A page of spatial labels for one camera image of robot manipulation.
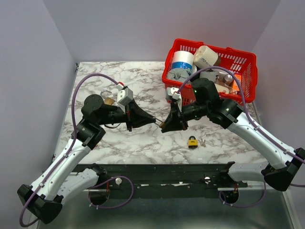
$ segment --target robotic arm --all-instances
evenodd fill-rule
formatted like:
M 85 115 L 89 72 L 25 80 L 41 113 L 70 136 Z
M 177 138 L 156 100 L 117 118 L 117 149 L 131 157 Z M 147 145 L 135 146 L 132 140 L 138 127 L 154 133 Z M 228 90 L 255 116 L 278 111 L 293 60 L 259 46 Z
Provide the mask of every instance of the robotic arm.
M 93 165 L 66 181 L 81 159 L 90 153 L 105 135 L 100 125 L 126 123 L 127 129 L 132 131 L 132 128 L 155 123 L 155 118 L 136 104 L 133 93 L 128 87 L 119 83 L 118 88 L 118 106 L 105 104 L 102 97 L 97 94 L 85 99 L 81 109 L 83 118 L 77 124 L 77 135 L 72 135 L 62 153 L 37 180 L 30 186 L 22 185 L 18 189 L 23 205 L 43 223 L 53 221 L 63 204 L 79 192 L 111 178 L 105 169 Z M 242 180 L 265 181 L 273 188 L 285 191 L 301 166 L 301 162 L 271 144 L 260 134 L 257 128 L 249 123 L 243 108 L 238 103 L 230 99 L 220 99 L 213 82 L 200 78 L 192 82 L 192 88 L 196 102 L 186 106 L 182 106 L 181 95 L 176 93 L 178 89 L 167 89 L 167 98 L 171 100 L 171 110 L 165 122 L 160 125 L 162 133 L 186 130 L 187 121 L 199 120 L 207 116 L 213 123 L 246 140 L 268 160 L 266 163 L 257 164 L 229 162 L 225 169 L 218 172 L 220 182 L 229 180 L 226 184 L 236 184 Z M 268 134 L 294 155 L 305 158 L 305 150 L 300 148 L 294 151 L 292 147 Z M 73 141 L 75 144 L 68 152 Z

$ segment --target marble surface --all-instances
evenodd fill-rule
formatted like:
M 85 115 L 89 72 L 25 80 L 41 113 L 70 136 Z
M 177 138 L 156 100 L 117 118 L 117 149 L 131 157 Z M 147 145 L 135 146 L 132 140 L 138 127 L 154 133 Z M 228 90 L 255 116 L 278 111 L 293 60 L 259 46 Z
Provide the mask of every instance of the marble surface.
M 90 73 L 103 73 L 121 81 L 133 90 L 134 99 L 145 111 L 165 120 L 170 110 L 164 96 L 161 75 L 164 62 L 82 62 L 76 76 L 75 85 Z M 81 120 L 83 101 L 90 94 L 100 94 L 116 98 L 115 85 L 102 77 L 92 77 L 85 81 L 76 99 L 76 122 Z M 255 112 L 249 105 L 253 118 Z M 107 164 L 194 164 L 194 163 L 240 163 L 262 162 L 264 158 L 239 136 L 213 124 L 206 117 L 199 121 L 189 121 L 186 131 L 162 134 L 156 124 L 149 124 L 132 132 L 121 124 L 116 129 L 106 130 L 102 141 L 81 163 Z M 61 131 L 56 155 L 63 150 L 72 133 L 71 104 Z M 187 147 L 189 136 L 195 136 L 198 148 Z

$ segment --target orange object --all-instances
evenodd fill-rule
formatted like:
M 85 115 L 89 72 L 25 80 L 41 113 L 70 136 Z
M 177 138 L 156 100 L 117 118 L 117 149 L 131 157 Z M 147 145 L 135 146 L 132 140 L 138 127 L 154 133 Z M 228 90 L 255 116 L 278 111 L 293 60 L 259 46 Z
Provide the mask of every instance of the orange object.
M 240 74 L 234 74 L 234 75 L 236 76 L 236 78 L 238 79 L 238 81 L 239 81 L 240 83 L 242 83 L 242 75 L 240 75 Z M 232 88 L 233 88 L 233 90 L 239 91 L 239 88 L 238 88 L 238 86 L 237 86 L 236 81 L 233 82 Z
M 166 57 L 165 69 L 162 74 L 162 82 L 164 83 L 165 88 L 178 88 L 182 85 L 182 82 L 167 79 L 167 73 L 171 70 L 174 52 L 188 51 L 194 54 L 202 45 L 207 44 L 183 39 L 176 39 L 174 41 L 173 47 L 170 49 Z M 210 45 L 207 46 L 209 46 L 221 57 L 221 67 L 241 75 L 241 83 L 245 101 L 246 103 L 253 102 L 255 99 L 255 87 L 257 84 L 256 56 L 253 53 L 243 52 L 229 47 L 224 49 Z M 220 92 L 219 95 L 223 98 L 234 99 L 239 103 L 242 100 L 241 96 L 237 94 L 225 94 Z M 184 86 L 184 88 L 181 90 L 181 96 L 183 105 L 187 105 L 195 101 L 195 96 L 190 84 Z

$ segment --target marble tabletop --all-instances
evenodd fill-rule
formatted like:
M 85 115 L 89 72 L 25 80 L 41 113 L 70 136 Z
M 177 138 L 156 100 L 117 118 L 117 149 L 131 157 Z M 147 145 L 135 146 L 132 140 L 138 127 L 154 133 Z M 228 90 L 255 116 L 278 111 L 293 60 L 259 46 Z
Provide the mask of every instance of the marble tabletop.
M 90 73 L 103 73 L 121 81 L 133 90 L 136 103 L 155 117 L 165 120 L 170 110 L 165 100 L 162 73 L 164 62 L 82 62 L 74 87 Z M 76 122 L 81 120 L 83 101 L 90 94 L 100 94 L 115 99 L 115 85 L 102 77 L 92 77 L 80 88 L 75 106 Z M 252 104 L 249 112 L 256 118 Z M 208 118 L 189 121 L 186 131 L 162 134 L 156 124 L 149 124 L 132 132 L 121 124 L 106 130 L 102 141 L 81 164 L 196 164 L 196 163 L 254 163 L 264 161 L 256 150 L 239 136 L 213 124 Z M 72 133 L 71 103 L 69 104 L 56 155 L 64 149 Z M 188 149 L 187 142 L 193 135 L 199 140 L 197 149 Z

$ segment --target gray floor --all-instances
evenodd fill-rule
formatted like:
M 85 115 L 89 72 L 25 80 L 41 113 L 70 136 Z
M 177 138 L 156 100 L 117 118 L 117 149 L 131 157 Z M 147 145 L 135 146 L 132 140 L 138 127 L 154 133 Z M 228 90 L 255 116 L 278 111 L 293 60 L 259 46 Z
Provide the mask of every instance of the gray floor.
M 259 199 L 261 190 L 244 190 L 238 204 Z M 113 200 L 107 204 L 121 203 Z M 270 189 L 252 208 L 232 208 L 218 199 L 134 199 L 118 209 L 89 208 L 87 192 L 64 206 L 50 224 L 38 229 L 290 229 L 293 228 L 281 192 Z

